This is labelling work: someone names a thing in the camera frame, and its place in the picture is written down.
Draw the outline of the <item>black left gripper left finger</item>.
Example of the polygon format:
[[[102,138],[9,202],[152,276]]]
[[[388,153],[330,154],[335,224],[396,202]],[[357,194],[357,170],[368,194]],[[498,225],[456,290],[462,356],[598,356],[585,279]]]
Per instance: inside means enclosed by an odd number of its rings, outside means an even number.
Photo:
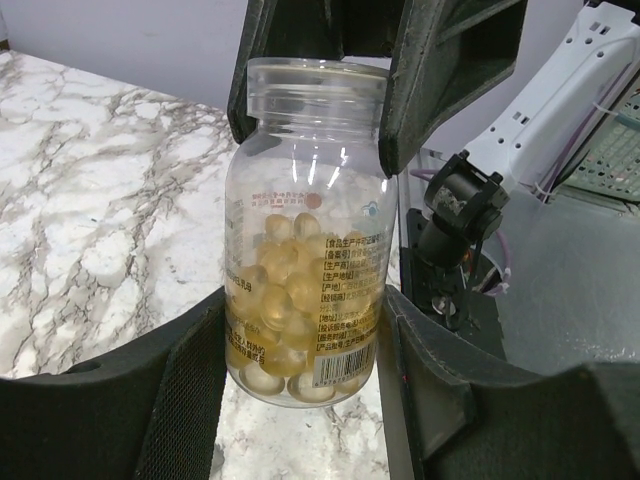
[[[225,387],[222,289],[61,374],[1,382],[4,479],[207,479]]]

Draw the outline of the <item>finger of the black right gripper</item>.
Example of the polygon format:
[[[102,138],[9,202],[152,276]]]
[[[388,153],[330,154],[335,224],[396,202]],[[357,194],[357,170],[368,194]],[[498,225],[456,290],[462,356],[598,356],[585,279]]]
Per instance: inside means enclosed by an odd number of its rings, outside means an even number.
[[[435,130],[515,70],[524,1],[408,1],[396,37],[379,130],[387,176]]]
[[[236,143],[256,128],[247,113],[247,65],[252,58],[285,57],[340,60],[342,1],[249,0],[241,33],[227,117]]]

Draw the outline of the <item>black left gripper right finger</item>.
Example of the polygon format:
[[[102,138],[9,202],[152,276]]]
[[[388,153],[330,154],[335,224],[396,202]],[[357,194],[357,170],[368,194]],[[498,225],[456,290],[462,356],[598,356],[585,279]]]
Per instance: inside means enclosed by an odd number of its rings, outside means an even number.
[[[635,479],[639,367],[540,376],[484,352],[387,287],[377,360],[394,479]]]

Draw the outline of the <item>clear pill bottle gold lid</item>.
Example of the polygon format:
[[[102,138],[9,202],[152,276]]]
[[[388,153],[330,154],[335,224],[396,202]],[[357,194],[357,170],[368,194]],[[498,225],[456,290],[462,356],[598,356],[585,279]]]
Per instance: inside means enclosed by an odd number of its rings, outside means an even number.
[[[397,210],[378,159],[386,83],[345,62],[248,64],[257,125],[225,184],[226,362],[266,403],[329,406],[371,374]]]

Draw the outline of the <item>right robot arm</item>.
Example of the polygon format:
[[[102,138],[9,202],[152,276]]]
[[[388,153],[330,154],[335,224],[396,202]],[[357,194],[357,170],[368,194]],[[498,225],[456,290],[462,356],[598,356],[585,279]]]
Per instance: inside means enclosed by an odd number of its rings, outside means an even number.
[[[256,117],[244,96],[259,58],[387,57],[379,163],[403,171],[431,134],[514,70],[522,1],[252,1],[248,4],[227,115],[243,142]],[[551,57],[478,137],[471,163],[511,189],[549,169],[552,148],[593,101],[639,59],[639,5],[588,1]]]

